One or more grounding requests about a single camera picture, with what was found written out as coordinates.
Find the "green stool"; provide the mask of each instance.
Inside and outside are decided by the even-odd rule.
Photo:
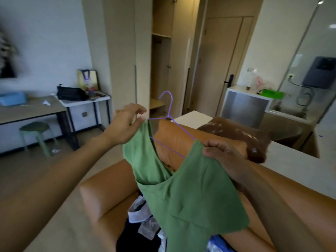
[[[48,129],[50,129],[50,126],[46,123],[43,122],[32,122],[28,125],[25,125],[23,127],[20,127],[19,132],[20,132],[20,136],[24,145],[24,150],[28,151],[26,142],[25,142],[25,135],[33,135],[36,137],[38,143],[40,144],[43,153],[46,157],[51,157],[51,152],[50,149],[48,148],[48,146],[44,143],[44,139],[42,136],[42,133],[47,131]],[[51,131],[51,135],[54,139],[55,144],[57,145],[57,147],[59,146],[57,139],[54,136],[53,131],[50,129]]]

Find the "tile floor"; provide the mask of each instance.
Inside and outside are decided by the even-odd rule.
[[[92,129],[78,134],[78,140],[83,145],[89,138],[100,133],[99,129]],[[40,147],[30,149],[29,153],[22,151],[0,157],[0,200],[10,196],[24,184],[32,182],[58,159],[72,152],[65,140],[61,139],[59,142],[61,151],[51,158],[46,158]],[[83,180],[119,162],[122,158],[121,146],[111,149],[92,167]],[[106,251],[90,226],[78,188],[70,194],[38,237],[25,250],[25,252],[58,251]]]

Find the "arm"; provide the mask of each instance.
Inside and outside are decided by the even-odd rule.
[[[90,168],[111,148],[129,141],[146,109],[130,104],[116,112],[103,134],[51,167],[51,170],[6,201],[0,202],[0,251],[23,251],[61,207]]]
[[[208,140],[203,155],[216,159],[253,205],[277,251],[326,251],[279,194],[249,161],[222,141]]]

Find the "green shirt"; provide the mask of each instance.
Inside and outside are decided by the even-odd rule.
[[[204,252],[211,235],[247,228],[249,218],[228,175],[195,140],[172,173],[157,156],[147,120],[123,147],[137,185],[168,237],[167,252]]]

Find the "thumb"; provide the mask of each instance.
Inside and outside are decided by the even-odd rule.
[[[135,135],[135,133],[140,128],[141,124],[145,121],[145,116],[140,116],[136,119],[136,121],[129,127],[129,133],[130,135]]]
[[[221,165],[224,164],[224,153],[215,147],[203,148],[202,153],[204,156],[216,159]]]

